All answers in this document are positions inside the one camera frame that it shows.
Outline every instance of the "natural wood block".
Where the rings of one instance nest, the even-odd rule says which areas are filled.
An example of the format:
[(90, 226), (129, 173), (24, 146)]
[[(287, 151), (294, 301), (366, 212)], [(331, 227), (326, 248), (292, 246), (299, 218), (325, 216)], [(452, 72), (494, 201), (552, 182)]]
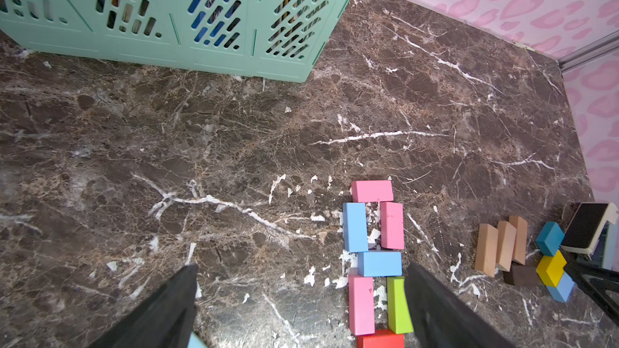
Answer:
[(496, 248), (499, 241), (499, 230), (483, 223), (479, 225), (479, 237), (477, 238), (477, 253), (475, 257), (475, 270), (490, 277), (495, 276)]
[(506, 284), (514, 286), (540, 286), (543, 284), (534, 266), (522, 266), (517, 263), (511, 265), (510, 271), (503, 272), (503, 279)]
[(516, 228), (516, 242), (514, 243), (514, 254), (512, 261), (525, 265), (527, 261), (527, 228), (529, 224), (519, 216), (509, 217), (509, 223)]
[(501, 220), (497, 228), (499, 230), (499, 241), (496, 251), (496, 266), (499, 270), (509, 271), (511, 259), (514, 256), (516, 228), (506, 220)]

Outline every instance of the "dark brown block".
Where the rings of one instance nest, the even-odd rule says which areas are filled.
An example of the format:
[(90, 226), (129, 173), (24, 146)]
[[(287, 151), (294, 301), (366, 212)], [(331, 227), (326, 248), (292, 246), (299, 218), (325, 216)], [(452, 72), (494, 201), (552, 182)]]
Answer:
[(514, 286), (538, 286), (543, 285), (534, 266), (522, 266), (517, 263), (511, 265), (510, 271), (503, 272), (506, 284)]

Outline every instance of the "marble floor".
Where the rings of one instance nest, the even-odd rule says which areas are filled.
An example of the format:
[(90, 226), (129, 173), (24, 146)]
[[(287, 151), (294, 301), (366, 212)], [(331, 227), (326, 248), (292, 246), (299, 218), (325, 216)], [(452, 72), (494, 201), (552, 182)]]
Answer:
[(405, 265), (517, 346), (619, 345), (579, 290), (472, 269), (479, 223), (591, 199), (548, 58), (403, 0), (352, 0), (303, 84), (22, 50), (0, 43), (1, 347), (86, 346), (187, 260), (209, 346), (353, 347), (340, 208), (386, 178)]

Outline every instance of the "green block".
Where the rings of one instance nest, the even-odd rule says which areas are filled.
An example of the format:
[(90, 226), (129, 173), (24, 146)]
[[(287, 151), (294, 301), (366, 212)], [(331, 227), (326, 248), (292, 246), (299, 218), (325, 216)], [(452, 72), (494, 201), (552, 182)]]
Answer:
[(389, 329), (393, 333), (403, 334), (413, 331), (404, 294), (404, 277), (387, 277), (387, 314)]

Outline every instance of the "yellow block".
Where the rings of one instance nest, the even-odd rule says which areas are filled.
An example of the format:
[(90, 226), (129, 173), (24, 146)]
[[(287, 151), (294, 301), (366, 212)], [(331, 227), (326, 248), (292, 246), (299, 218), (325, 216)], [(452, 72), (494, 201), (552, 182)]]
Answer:
[(561, 277), (563, 277), (563, 268), (567, 264), (561, 251), (557, 251), (555, 256), (544, 256), (542, 258), (537, 266), (537, 274), (542, 279), (544, 285), (557, 287)]

